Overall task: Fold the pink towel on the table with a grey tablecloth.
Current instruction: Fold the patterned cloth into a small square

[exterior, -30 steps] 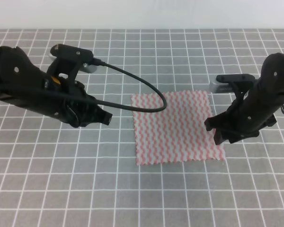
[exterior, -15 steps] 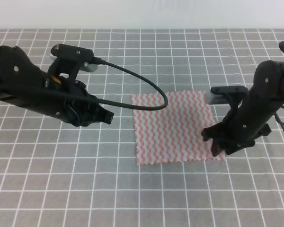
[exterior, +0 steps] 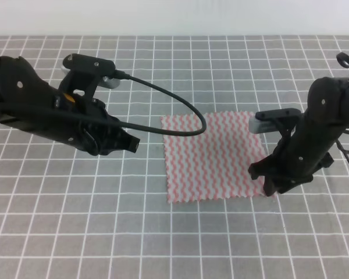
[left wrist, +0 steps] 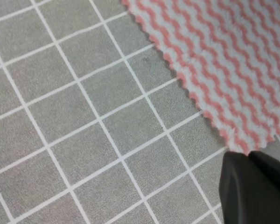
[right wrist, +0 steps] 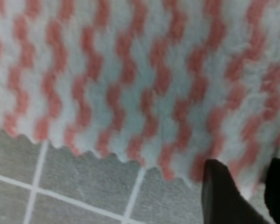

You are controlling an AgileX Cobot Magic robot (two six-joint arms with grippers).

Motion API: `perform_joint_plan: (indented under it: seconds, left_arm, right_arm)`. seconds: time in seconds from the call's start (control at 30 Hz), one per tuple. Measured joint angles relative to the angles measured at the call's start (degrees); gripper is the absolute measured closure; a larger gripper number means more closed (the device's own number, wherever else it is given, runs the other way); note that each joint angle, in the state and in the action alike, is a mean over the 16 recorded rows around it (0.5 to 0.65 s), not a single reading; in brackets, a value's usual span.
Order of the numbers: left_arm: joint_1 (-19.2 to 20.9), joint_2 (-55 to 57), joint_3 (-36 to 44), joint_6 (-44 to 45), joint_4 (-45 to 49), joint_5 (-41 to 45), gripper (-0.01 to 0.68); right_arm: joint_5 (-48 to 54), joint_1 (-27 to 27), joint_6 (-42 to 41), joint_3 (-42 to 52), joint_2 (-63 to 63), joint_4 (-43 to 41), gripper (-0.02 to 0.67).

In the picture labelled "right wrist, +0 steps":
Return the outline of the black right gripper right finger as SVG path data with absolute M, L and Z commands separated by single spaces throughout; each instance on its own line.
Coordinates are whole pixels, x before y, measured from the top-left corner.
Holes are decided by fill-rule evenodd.
M 280 158 L 273 158 L 267 170 L 264 200 L 274 222 L 280 224 Z

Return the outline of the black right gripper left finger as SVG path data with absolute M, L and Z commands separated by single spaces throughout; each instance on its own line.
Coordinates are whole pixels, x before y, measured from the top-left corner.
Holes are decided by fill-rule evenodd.
M 268 223 L 241 196 L 228 168 L 215 159 L 204 163 L 201 204 L 205 224 Z

